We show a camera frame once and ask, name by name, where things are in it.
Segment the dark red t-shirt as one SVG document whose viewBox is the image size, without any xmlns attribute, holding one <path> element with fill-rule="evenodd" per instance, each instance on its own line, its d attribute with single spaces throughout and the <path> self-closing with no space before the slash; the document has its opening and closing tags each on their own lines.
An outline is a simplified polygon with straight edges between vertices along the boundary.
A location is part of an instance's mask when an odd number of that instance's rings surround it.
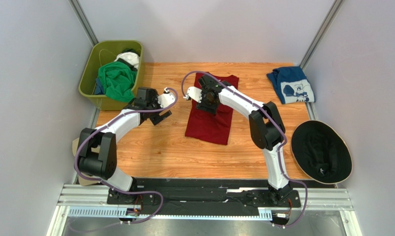
<svg viewBox="0 0 395 236">
<path fill-rule="evenodd" d="M 197 102 L 193 100 L 185 136 L 213 144 L 227 145 L 233 109 L 221 104 L 214 115 L 198 110 L 196 105 Z"/>
</svg>

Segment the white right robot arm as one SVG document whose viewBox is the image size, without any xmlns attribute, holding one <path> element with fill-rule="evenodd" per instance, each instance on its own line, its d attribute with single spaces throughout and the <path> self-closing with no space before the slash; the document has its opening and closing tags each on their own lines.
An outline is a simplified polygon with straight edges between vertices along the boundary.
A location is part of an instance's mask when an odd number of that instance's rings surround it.
<svg viewBox="0 0 395 236">
<path fill-rule="evenodd" d="M 194 100 L 198 110 L 216 114 L 219 106 L 225 105 L 248 119 L 251 139 L 265 158 L 268 197 L 272 201 L 283 200 L 292 187 L 284 164 L 285 127 L 276 104 L 251 99 L 230 83 L 221 82 L 209 74 L 203 75 L 198 82 L 200 87 L 189 87 L 185 98 Z"/>
</svg>

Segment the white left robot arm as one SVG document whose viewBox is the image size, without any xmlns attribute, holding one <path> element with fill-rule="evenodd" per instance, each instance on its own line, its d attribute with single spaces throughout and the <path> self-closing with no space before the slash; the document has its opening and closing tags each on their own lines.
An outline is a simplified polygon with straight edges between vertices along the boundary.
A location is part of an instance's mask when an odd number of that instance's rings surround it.
<svg viewBox="0 0 395 236">
<path fill-rule="evenodd" d="M 104 125 L 83 129 L 74 162 L 78 176 L 119 192 L 131 191 L 134 178 L 117 166 L 117 143 L 146 120 L 153 125 L 162 122 L 171 115 L 169 109 L 177 100 L 178 93 L 172 88 L 159 94 L 154 88 L 140 87 L 117 116 Z"/>
</svg>

